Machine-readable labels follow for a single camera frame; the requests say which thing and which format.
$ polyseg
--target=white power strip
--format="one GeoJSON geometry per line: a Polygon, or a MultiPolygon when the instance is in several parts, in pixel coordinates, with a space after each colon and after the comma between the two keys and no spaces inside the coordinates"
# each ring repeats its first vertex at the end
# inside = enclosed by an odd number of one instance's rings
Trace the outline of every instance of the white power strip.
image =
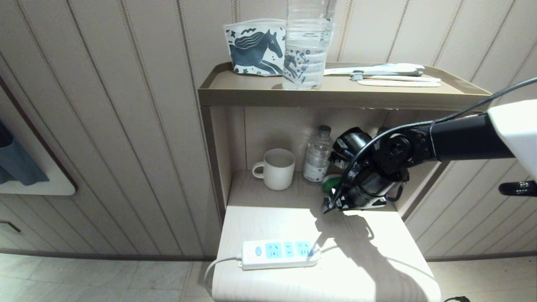
{"type": "Polygon", "coordinates": [[[257,240],[244,241],[243,270],[312,267],[321,257],[315,241],[308,240],[257,240]]]}

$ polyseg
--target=horse print pouch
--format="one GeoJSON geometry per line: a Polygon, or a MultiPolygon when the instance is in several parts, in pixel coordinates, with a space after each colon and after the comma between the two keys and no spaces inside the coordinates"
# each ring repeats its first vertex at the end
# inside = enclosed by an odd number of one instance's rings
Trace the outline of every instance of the horse print pouch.
{"type": "Polygon", "coordinates": [[[255,19],[224,25],[233,70],[277,76],[284,68],[285,20],[255,19]]]}

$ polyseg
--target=bottle label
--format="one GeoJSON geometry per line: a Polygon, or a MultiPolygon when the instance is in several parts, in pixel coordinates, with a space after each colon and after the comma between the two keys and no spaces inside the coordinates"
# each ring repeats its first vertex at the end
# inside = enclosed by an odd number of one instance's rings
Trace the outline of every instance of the bottle label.
{"type": "Polygon", "coordinates": [[[327,170],[328,166],[324,168],[316,168],[312,166],[308,161],[304,161],[304,169],[302,173],[304,174],[304,177],[309,181],[321,182],[323,181],[327,170]]]}

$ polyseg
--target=tile floor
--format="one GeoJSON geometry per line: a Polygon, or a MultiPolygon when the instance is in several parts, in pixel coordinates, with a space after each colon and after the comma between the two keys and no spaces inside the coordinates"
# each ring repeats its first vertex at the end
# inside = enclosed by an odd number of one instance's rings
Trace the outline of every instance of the tile floor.
{"type": "MultiPolygon", "coordinates": [[[[537,257],[429,265],[443,299],[537,300],[537,257]]],[[[212,302],[203,286],[207,266],[0,254],[0,302],[212,302]]]]}

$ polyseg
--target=green object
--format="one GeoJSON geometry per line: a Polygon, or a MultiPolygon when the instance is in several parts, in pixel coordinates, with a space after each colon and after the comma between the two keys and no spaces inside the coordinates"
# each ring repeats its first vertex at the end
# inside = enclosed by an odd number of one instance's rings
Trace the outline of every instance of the green object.
{"type": "Polygon", "coordinates": [[[330,190],[339,183],[340,179],[341,179],[341,176],[335,176],[335,177],[327,179],[325,182],[323,182],[323,191],[325,193],[329,193],[330,190]]]}

